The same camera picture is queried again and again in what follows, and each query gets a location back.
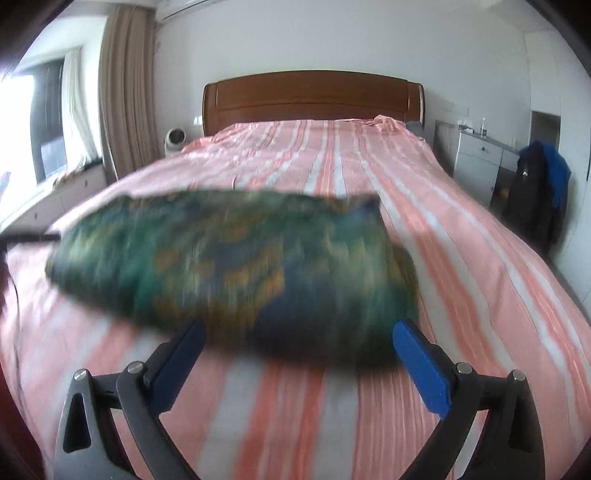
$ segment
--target air conditioner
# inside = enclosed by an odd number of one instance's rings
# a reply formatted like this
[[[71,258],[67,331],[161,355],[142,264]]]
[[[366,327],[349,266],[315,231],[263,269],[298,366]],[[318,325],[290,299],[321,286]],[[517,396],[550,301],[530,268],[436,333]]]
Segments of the air conditioner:
[[[156,6],[156,20],[166,22],[169,18],[189,8],[215,1],[217,0],[163,0]]]

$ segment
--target bed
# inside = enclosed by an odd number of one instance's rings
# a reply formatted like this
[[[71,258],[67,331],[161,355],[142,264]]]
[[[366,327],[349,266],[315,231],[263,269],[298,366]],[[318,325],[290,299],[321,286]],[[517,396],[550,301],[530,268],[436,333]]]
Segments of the bed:
[[[124,193],[377,192],[391,238],[417,269],[421,329],[454,362],[489,375],[527,374],[547,478],[559,479],[591,434],[591,328],[545,263],[464,194],[406,129],[404,122],[424,122],[424,113],[422,86],[372,74],[281,72],[207,85],[208,137],[125,177],[53,228],[65,231]],[[44,275],[50,250],[9,253],[20,304],[10,292],[0,323],[7,383],[48,476],[72,373],[120,371],[164,340],[61,295]],[[484,418],[477,417],[450,478],[465,469]],[[210,348],[161,419],[204,480],[398,478],[438,420],[402,369],[356,375]],[[149,478],[116,421],[137,475]]]

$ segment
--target bedspread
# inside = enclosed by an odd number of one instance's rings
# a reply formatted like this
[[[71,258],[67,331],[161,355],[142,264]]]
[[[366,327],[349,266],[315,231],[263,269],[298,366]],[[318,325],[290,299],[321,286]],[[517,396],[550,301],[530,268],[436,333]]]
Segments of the bedspread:
[[[404,124],[237,124],[125,177],[54,227],[67,229],[117,195],[195,187],[378,193],[391,238],[417,269],[423,332],[480,373],[527,374],[547,478],[564,474],[591,434],[591,329],[544,262],[464,194]],[[10,293],[0,325],[2,366],[49,473],[72,373],[120,371],[164,340],[50,287],[50,251],[9,253],[20,307]],[[398,478],[437,423],[402,369],[357,376],[212,348],[161,419],[204,480]],[[479,415],[450,477],[466,467],[483,421]],[[137,474],[149,478],[124,428],[122,439]]]

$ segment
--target metal screw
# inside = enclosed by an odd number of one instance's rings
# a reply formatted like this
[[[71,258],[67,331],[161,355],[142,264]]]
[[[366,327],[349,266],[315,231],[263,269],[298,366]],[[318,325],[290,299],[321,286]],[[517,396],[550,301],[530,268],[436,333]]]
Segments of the metal screw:
[[[86,368],[80,368],[74,372],[74,380],[84,380],[87,374],[88,370]]]
[[[521,370],[513,370],[513,378],[515,378],[518,382],[523,382],[525,380],[525,373]]]
[[[466,362],[458,363],[456,368],[462,375],[470,375],[472,373],[472,367]]]
[[[136,374],[142,371],[144,367],[144,364],[142,362],[131,362],[128,366],[127,366],[127,371],[130,374]]]

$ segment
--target wooden headboard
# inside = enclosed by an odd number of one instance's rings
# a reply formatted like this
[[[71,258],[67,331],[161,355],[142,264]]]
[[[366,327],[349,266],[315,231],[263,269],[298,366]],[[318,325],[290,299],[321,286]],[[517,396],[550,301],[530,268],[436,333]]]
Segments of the wooden headboard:
[[[423,86],[370,73],[302,70],[221,80],[203,91],[206,135],[235,123],[377,115],[424,124]]]

